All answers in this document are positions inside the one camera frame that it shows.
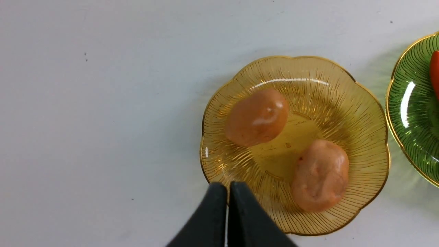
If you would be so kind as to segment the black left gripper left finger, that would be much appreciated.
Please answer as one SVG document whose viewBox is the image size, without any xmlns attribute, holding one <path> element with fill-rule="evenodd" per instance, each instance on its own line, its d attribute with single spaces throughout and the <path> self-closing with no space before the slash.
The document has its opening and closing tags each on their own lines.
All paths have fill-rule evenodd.
<svg viewBox="0 0 439 247">
<path fill-rule="evenodd" d="M 187 223 L 167 244 L 168 247 L 224 247 L 227 189 L 211 183 Z"/>
</svg>

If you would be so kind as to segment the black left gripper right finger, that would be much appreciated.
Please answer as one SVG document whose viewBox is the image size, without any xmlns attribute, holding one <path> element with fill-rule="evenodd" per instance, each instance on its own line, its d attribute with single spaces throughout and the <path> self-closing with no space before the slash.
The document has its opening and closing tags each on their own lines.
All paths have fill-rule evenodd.
<svg viewBox="0 0 439 247">
<path fill-rule="evenodd" d="M 296 247 L 268 216 L 245 182 L 230 184 L 229 247 Z"/>
</svg>

